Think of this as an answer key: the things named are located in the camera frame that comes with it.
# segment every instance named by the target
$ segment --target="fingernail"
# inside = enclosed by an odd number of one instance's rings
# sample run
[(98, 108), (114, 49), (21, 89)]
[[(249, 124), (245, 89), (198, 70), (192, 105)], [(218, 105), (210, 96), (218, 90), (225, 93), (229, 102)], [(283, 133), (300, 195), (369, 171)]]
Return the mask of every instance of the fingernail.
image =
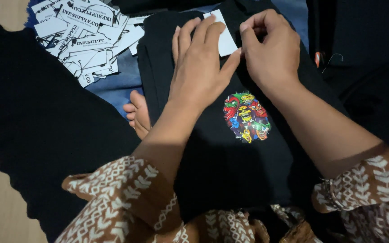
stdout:
[(239, 26), (239, 31), (242, 33), (242, 32), (244, 32), (247, 28), (248, 28), (248, 25), (242, 23), (242, 24)]

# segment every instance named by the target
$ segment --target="forearm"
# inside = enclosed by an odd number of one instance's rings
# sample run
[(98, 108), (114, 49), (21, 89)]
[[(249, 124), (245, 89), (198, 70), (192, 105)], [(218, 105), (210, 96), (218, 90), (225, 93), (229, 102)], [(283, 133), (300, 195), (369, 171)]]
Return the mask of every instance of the forearm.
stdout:
[(184, 148), (200, 113), (190, 106), (169, 101), (132, 155), (155, 165), (173, 185)]
[(383, 149), (381, 139), (303, 85), (284, 87), (268, 97), (325, 178), (336, 177)]

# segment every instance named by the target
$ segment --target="hand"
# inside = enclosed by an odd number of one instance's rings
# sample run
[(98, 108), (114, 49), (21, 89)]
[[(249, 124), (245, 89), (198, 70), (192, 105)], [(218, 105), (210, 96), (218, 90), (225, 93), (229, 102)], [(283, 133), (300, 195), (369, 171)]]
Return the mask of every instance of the hand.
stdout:
[(240, 62), (239, 49), (220, 70), (218, 43), (225, 25), (214, 21), (215, 16), (202, 22), (200, 18), (189, 20), (182, 28), (176, 27), (172, 41), (175, 71), (169, 101), (190, 104), (200, 113), (224, 91)]
[[(240, 31), (247, 70), (265, 94), (301, 85), (297, 72), (300, 38), (281, 14), (273, 9), (257, 13), (240, 25)], [(266, 32), (259, 43), (256, 35)]]

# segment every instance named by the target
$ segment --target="graphic print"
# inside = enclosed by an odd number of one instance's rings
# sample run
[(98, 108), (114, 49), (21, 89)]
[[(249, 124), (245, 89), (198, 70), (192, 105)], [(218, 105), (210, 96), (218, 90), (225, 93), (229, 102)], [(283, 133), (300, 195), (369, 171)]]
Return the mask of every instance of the graphic print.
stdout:
[(267, 111), (248, 91), (228, 96), (224, 101), (223, 111), (224, 119), (236, 138), (246, 143), (268, 138), (271, 124)]

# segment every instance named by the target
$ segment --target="left hand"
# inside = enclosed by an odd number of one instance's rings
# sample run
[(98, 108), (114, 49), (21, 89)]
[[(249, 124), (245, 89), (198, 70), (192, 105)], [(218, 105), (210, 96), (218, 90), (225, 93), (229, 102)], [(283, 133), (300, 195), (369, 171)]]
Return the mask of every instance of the left hand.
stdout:
[(219, 37), (225, 30), (215, 16), (202, 22), (189, 20), (177, 27), (172, 41), (175, 71), (170, 85), (169, 101), (190, 104), (202, 112), (224, 91), (240, 62), (241, 50), (232, 53), (220, 70)]

